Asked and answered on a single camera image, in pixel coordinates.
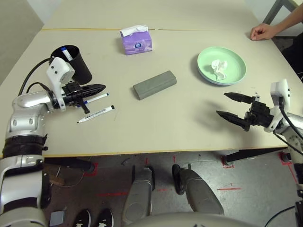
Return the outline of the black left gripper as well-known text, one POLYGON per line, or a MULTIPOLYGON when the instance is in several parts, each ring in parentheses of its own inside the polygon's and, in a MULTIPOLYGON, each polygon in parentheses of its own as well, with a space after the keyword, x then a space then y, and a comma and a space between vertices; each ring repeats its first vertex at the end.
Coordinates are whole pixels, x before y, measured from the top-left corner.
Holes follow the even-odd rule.
POLYGON ((77 82, 68 83, 62 87, 64 91, 63 100, 68 106, 80 106, 85 114, 90 113, 90 110, 86 107, 83 98, 97 95, 106 88, 102 84, 90 84, 80 86, 77 82))

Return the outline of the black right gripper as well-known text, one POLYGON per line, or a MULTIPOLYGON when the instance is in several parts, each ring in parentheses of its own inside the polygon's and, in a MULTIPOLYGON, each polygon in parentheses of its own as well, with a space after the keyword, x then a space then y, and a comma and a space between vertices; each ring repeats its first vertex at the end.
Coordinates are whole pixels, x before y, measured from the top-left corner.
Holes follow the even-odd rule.
POLYGON ((259 102, 257 96, 250 97, 235 92, 224 93, 224 95, 234 101, 251 104, 251 107, 249 111, 245 113, 244 119, 239 118, 237 115, 230 112, 216 111, 216 113, 223 119, 240 126, 245 131, 249 131, 251 125, 263 127, 268 127, 270 125, 270 108, 267 107, 266 104, 259 102))

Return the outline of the bystander bare hand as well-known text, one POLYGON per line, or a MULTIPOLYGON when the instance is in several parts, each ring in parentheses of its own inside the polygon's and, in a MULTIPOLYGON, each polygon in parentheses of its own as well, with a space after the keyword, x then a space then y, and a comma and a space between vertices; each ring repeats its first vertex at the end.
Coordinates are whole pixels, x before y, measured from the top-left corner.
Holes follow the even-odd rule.
POLYGON ((276 28, 268 24, 260 24, 253 27, 250 32, 250 39, 252 41, 268 40, 277 34, 276 28))

